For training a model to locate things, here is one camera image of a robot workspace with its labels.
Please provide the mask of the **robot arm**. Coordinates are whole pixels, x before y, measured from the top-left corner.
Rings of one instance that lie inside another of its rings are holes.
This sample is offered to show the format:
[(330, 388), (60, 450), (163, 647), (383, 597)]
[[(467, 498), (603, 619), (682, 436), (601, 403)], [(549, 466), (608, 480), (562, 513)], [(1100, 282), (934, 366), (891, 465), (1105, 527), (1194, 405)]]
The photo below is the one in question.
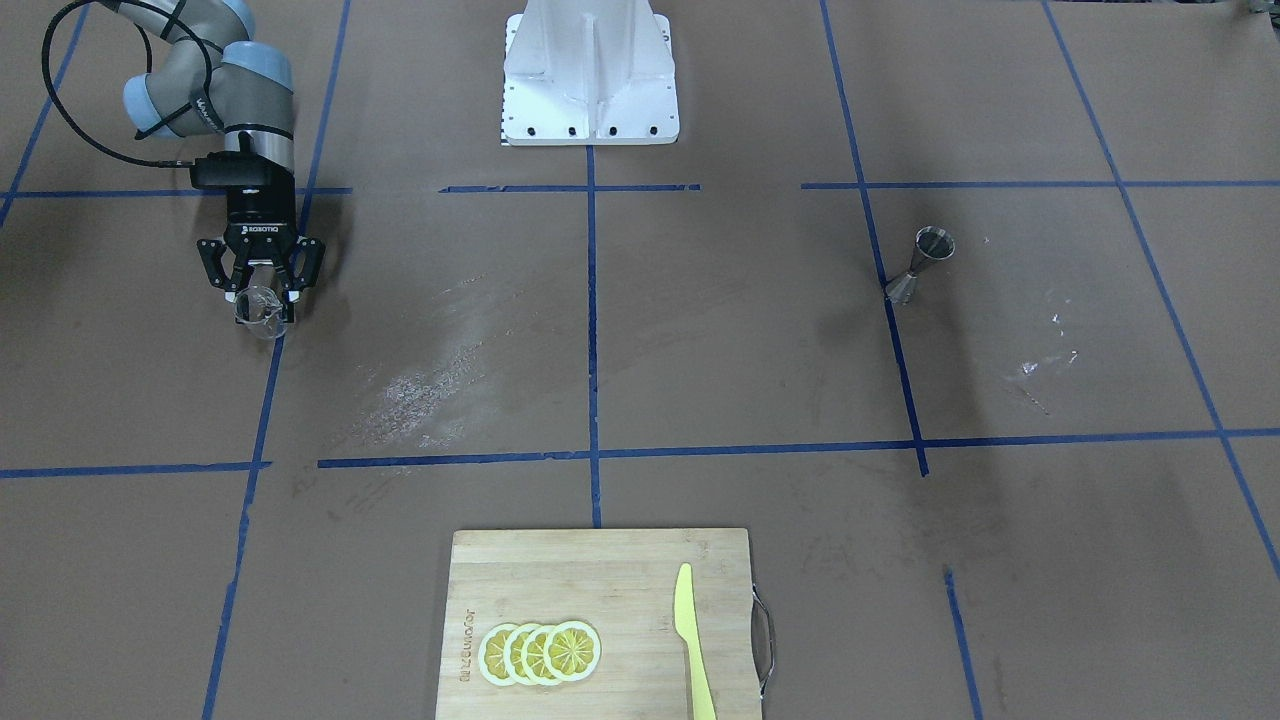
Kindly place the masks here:
[(156, 70), (124, 85), (136, 138), (221, 137), (221, 150), (189, 168), (195, 188), (225, 196), (224, 231), (196, 243), (210, 286), (233, 302), (266, 266), (282, 320), (293, 322), (325, 247), (300, 232), (289, 59), (255, 40), (243, 1), (110, 1), (108, 9), (170, 47)]

